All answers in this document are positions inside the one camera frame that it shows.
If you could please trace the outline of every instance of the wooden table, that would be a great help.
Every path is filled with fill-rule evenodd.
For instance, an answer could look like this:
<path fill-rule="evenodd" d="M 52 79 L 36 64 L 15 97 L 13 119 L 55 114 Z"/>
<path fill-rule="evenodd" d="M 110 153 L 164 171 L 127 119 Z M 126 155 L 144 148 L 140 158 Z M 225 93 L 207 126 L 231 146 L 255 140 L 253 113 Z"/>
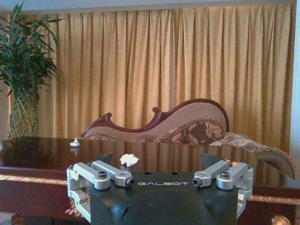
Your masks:
<path fill-rule="evenodd" d="M 71 148 L 70 142 L 72 139 L 60 138 L 3 141 L 0 151 L 0 211 L 52 218 L 49 224 L 62 224 L 54 222 L 59 219 L 78 221 L 65 213 L 69 208 L 66 168 L 77 162 L 94 161 L 108 153 L 112 153 L 111 163 L 117 168 L 121 166 L 119 159 L 123 154 L 134 153 L 140 160 L 132 171 L 139 172 L 203 170 L 202 152 L 251 164 L 255 172 L 253 196 L 238 224 L 271 224 L 275 215 L 293 221 L 295 206 L 300 205 L 299 182 L 242 148 L 98 140 L 80 140 L 79 148 Z"/>

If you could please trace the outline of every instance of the gold trim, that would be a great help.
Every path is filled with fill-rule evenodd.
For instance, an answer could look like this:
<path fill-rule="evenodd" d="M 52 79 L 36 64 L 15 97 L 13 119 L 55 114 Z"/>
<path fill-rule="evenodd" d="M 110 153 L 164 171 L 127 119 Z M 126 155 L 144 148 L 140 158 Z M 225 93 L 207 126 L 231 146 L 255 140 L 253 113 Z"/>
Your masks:
<path fill-rule="evenodd" d="M 64 185 L 64 186 L 67 185 L 66 180 L 38 178 L 38 177 L 23 177 L 23 176 L 13 176 L 13 175 L 3 175 L 3 174 L 0 174 L 0 180 L 31 182 L 31 183 L 40 183 L 40 184 L 54 184 L 54 185 Z M 248 201 L 300 205 L 300 199 L 298 198 L 282 198 L 282 197 L 273 197 L 273 196 L 264 196 L 264 195 L 252 195 L 250 198 L 248 198 Z"/>
<path fill-rule="evenodd" d="M 3 174 L 0 174 L 0 180 L 31 182 L 31 183 L 39 183 L 39 184 L 67 185 L 66 180 L 38 178 L 38 177 L 23 177 L 23 176 L 13 176 L 13 175 L 3 175 Z"/>
<path fill-rule="evenodd" d="M 264 196 L 264 195 L 252 195 L 250 196 L 250 198 L 248 198 L 248 201 L 300 205 L 299 198 L 282 198 L 282 197 L 273 197 L 273 196 Z"/>

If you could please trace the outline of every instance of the carved wooden frame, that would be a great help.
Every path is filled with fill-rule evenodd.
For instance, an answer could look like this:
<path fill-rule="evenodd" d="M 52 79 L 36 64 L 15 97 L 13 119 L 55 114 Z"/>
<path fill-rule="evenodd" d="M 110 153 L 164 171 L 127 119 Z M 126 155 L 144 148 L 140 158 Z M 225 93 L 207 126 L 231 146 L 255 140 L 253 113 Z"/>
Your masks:
<path fill-rule="evenodd" d="M 96 121 L 94 121 L 86 130 L 83 134 L 81 134 L 81 137 L 84 137 L 85 134 L 92 128 L 94 127 L 110 127 L 110 128 L 114 128 L 120 131 L 125 131 L 125 132 L 132 132 L 132 133 L 140 133 L 140 132 L 144 132 L 147 130 L 150 130 L 152 128 L 154 128 L 155 126 L 157 126 L 158 124 L 160 124 L 162 121 L 164 121 L 166 118 L 168 118 L 170 115 L 172 115 L 173 113 L 175 113 L 177 110 L 179 110 L 180 108 L 188 105 L 188 104 L 192 104 L 192 103 L 196 103 L 196 102 L 205 102 L 205 103 L 211 103 L 216 105 L 224 114 L 225 116 L 225 120 L 226 120 L 226 132 L 229 131 L 229 120 L 228 120 L 228 116 L 227 113 L 225 111 L 225 109 L 218 103 L 215 102 L 211 99 L 207 99 L 207 98 L 196 98 L 196 99 L 191 99 L 188 101 L 185 101 L 181 104 L 179 104 L 178 106 L 176 106 L 175 108 L 171 109 L 170 111 L 167 112 L 162 112 L 160 111 L 157 107 L 154 107 L 152 109 L 152 111 L 154 112 L 154 116 L 151 119 L 151 121 L 144 127 L 139 128 L 139 129 L 127 129 L 127 128 L 123 128 L 120 127 L 116 124 L 114 124 L 111 121 L 111 116 L 112 114 L 109 112 L 105 115 L 103 115 L 102 117 L 98 118 Z"/>

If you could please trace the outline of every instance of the glossy tabletop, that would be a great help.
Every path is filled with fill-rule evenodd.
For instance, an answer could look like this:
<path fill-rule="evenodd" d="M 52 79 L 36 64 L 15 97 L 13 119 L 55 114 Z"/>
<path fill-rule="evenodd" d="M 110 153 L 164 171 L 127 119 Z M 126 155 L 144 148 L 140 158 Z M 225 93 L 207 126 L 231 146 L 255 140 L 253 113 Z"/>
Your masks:
<path fill-rule="evenodd" d="M 296 197 L 300 183 L 282 174 L 242 148 L 231 146 L 184 145 L 149 142 L 111 142 L 80 139 L 80 147 L 71 148 L 72 139 L 21 138 L 0 143 L 0 174 L 48 179 L 66 179 L 66 168 L 77 162 L 89 162 L 109 154 L 110 164 L 126 170 L 119 159 L 133 153 L 139 158 L 129 168 L 137 172 L 195 172 L 203 170 L 202 152 L 218 155 L 254 168 L 254 194 Z"/>

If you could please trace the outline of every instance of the floral fabric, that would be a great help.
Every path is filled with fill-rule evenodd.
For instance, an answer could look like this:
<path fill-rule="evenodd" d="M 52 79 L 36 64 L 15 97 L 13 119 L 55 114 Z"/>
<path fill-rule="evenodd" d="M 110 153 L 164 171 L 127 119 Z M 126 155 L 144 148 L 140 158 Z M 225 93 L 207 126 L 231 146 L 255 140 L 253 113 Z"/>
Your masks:
<path fill-rule="evenodd" d="M 155 143 L 210 144 L 224 137 L 214 120 L 194 120 L 154 140 Z"/>
<path fill-rule="evenodd" d="M 295 172 L 294 163 L 293 163 L 291 157 L 287 153 L 285 153 L 284 151 L 282 151 L 278 148 L 269 147 L 269 146 L 257 143 L 244 135 L 238 135 L 238 134 L 226 132 L 225 136 L 222 140 L 213 142 L 210 145 L 214 145 L 214 146 L 230 145 L 230 146 L 234 146 L 234 147 L 242 147 L 256 156 L 272 153 L 272 154 L 275 154 L 275 155 L 278 155 L 278 156 L 281 156 L 282 158 L 284 158 L 288 162 L 288 164 L 291 166 L 293 173 Z"/>
<path fill-rule="evenodd" d="M 93 134 L 93 135 L 88 135 L 88 136 L 84 137 L 84 139 L 101 140 L 101 141 L 118 141 L 118 142 L 148 142 L 147 135 L 127 140 L 127 139 L 114 138 L 114 137 L 111 137 L 109 135 L 104 135 L 104 134 Z"/>

